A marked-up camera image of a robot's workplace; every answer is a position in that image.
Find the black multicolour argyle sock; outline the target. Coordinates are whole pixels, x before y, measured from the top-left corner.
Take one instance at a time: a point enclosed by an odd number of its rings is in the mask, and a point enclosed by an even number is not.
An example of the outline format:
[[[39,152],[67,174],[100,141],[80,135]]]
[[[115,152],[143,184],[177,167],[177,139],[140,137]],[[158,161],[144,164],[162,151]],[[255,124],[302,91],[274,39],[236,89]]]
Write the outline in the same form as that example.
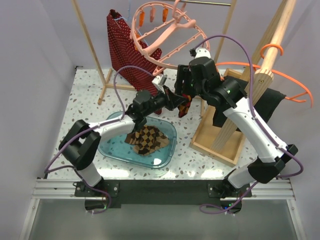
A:
[[[182,117],[184,117],[185,115],[188,114],[189,108],[190,108],[190,106],[191,106],[191,102],[192,102],[192,100],[193,100],[193,98],[194,98],[194,96],[192,96],[192,95],[187,95],[187,94],[184,94],[184,93],[182,94],[182,96],[183,96],[184,98],[186,98],[187,101],[184,102],[184,103],[182,103],[182,104],[180,104],[180,105],[178,106],[178,110],[179,110],[179,112],[178,112],[178,117],[179,117],[179,118],[182,118]]]

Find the beige brown argyle sock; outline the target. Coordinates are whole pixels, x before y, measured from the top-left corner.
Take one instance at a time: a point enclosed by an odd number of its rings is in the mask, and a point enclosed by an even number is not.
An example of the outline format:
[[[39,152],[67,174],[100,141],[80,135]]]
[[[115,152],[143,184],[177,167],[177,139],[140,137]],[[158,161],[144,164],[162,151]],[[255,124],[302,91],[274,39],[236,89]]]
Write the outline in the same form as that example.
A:
[[[158,133],[158,136],[156,137],[156,147],[152,150],[147,150],[147,151],[143,151],[143,152],[138,152],[136,151],[134,148],[133,150],[138,154],[138,155],[141,155],[141,156],[147,156],[147,155],[150,155],[152,154],[153,152],[161,149],[161,148],[164,148],[166,147],[168,144],[170,143],[170,140],[169,138],[163,134],[161,131],[159,131]]]

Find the pink round clip hanger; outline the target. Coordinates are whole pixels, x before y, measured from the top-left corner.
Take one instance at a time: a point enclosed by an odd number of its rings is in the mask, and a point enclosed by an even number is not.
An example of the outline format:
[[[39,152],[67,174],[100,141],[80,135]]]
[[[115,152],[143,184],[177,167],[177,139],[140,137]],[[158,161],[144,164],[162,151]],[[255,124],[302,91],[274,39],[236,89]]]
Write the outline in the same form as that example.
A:
[[[176,70],[178,67],[176,65],[172,65],[170,63],[166,63],[170,57],[174,54],[178,53],[181,49],[189,45],[191,42],[196,40],[197,38],[207,38],[205,32],[197,25],[197,21],[195,19],[191,19],[187,15],[185,1],[182,2],[182,6],[179,6],[180,1],[176,0],[173,4],[161,2],[161,1],[150,1],[142,4],[134,13],[131,21],[131,33],[130,38],[133,40],[136,49],[142,54],[142,56],[148,60],[149,62],[156,65],[152,75],[157,76],[165,69],[173,69]],[[140,34],[139,29],[143,26],[146,10],[150,10],[150,17],[153,19],[155,17],[155,8],[162,7],[164,11],[167,13],[166,20],[163,21],[162,24],[154,27],[152,30]],[[179,30],[195,30],[196,33],[191,36],[188,40],[182,40],[181,44],[175,43],[174,48],[167,54],[164,54],[160,59],[155,59],[152,54],[159,49],[162,44],[167,42],[171,35],[176,33]],[[145,38],[155,34],[156,32],[162,30],[163,32],[160,36],[155,39],[149,46],[143,48],[141,43]]]

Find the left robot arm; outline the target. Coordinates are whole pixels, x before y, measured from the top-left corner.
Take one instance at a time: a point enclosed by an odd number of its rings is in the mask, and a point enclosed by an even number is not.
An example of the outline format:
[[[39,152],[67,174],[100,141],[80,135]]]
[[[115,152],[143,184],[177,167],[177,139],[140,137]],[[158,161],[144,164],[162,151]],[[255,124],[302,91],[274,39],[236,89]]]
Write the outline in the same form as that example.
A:
[[[173,93],[168,87],[153,96],[148,90],[136,93],[132,104],[124,114],[101,122],[87,123],[78,120],[61,141],[59,152],[72,164],[86,183],[86,191],[99,196],[104,190],[103,177],[98,173],[93,160],[101,141],[140,130],[146,117],[162,108],[174,110],[188,99]]]

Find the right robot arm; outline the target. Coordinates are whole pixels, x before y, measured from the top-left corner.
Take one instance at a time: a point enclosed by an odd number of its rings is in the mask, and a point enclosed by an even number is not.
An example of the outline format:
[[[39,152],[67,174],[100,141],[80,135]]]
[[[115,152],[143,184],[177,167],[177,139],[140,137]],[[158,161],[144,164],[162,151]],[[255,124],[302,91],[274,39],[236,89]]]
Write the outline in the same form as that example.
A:
[[[231,120],[257,152],[254,162],[230,172],[216,187],[227,196],[235,196],[253,181],[267,184],[293,159],[298,148],[275,135],[251,105],[244,88],[233,78],[221,79],[213,59],[202,56],[188,65],[178,65],[175,93],[188,100],[201,97]]]

